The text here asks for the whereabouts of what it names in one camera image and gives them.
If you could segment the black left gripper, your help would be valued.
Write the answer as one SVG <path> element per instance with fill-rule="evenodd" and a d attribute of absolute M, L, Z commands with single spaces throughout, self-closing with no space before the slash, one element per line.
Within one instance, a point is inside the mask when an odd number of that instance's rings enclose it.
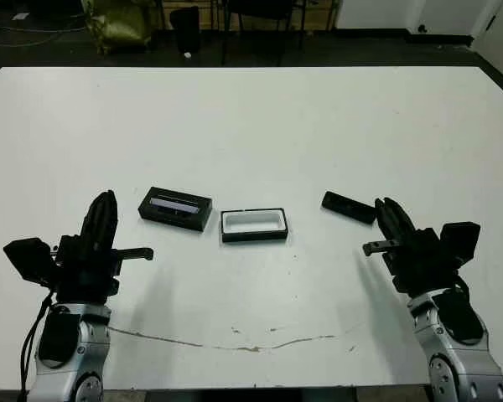
<path fill-rule="evenodd" d="M 124 260 L 152 260 L 148 247 L 114 249 L 117 230 L 117 200 L 112 190 L 91 203 L 79 235 L 64 235 L 57 249 L 58 300 L 106 300 L 119 290 L 117 276 Z"/>

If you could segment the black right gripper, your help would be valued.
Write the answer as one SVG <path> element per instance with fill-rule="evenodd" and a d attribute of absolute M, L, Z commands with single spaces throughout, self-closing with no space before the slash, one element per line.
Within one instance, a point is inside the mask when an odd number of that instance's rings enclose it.
<path fill-rule="evenodd" d="M 392 198 L 375 200 L 376 218 L 385 240 L 362 246 L 366 256 L 382 255 L 393 285 L 411 298 L 455 285 L 461 259 L 433 229 L 416 229 L 403 207 Z"/>

